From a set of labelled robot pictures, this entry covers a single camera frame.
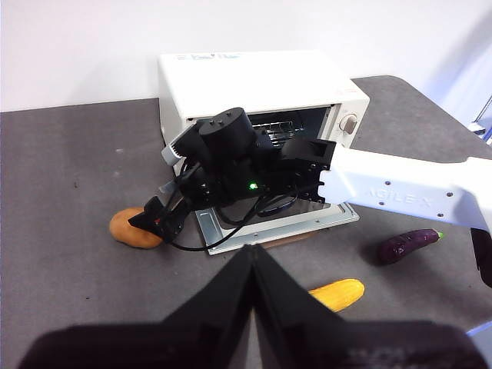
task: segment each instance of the white toaster oven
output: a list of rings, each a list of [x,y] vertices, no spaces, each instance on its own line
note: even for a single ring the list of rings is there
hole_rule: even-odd
[[[306,135],[350,147],[369,104],[369,97],[319,51],[161,55],[158,69],[166,143],[197,120],[240,106],[255,128],[267,130],[274,145]],[[181,164],[175,165],[176,173]],[[241,214],[247,207],[235,204],[230,212]],[[213,208],[197,211],[197,217],[206,244],[230,231]],[[272,219],[254,220],[209,252],[217,254],[245,243],[272,241],[357,219],[348,204],[298,201]]]

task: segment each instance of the eggplant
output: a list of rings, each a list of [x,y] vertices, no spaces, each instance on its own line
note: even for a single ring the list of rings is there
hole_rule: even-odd
[[[377,248],[377,256],[383,264],[393,264],[418,248],[439,241],[443,233],[434,229],[417,229],[392,237]]]

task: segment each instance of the gray table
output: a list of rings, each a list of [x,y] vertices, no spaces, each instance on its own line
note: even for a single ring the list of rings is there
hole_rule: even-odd
[[[355,148],[441,162],[492,158],[479,138],[405,81],[355,82],[371,97]],[[15,367],[49,330],[159,321],[233,255],[165,245],[142,251],[108,233],[116,211],[144,204],[172,176],[160,157],[158,121],[157,99],[2,114],[3,367]],[[431,319],[467,330],[492,318],[492,290],[477,272],[468,229],[356,211],[358,222],[269,252],[306,289],[362,280],[365,295],[341,312],[347,319]],[[376,243],[418,228],[437,228],[446,238],[398,264],[374,264]],[[201,244],[194,217],[179,242]],[[249,340],[234,362],[258,367],[254,330]]]

